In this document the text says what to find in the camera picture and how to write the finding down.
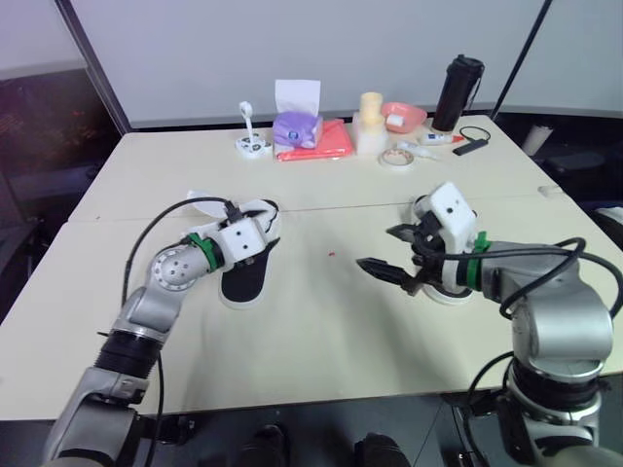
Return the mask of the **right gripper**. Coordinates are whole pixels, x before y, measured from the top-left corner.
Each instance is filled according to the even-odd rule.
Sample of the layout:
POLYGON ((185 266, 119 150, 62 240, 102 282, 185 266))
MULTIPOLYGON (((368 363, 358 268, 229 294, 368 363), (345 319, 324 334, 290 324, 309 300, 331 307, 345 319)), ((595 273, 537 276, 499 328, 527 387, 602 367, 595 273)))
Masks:
POLYGON ((401 241, 412 243, 412 259, 420 269, 412 276, 404 269, 376 258, 357 259, 356 263, 374 278, 399 286, 415 296, 424 285, 441 286, 445 243, 439 231, 441 224, 432 212, 427 212, 417 224, 399 224, 386 232, 401 241))

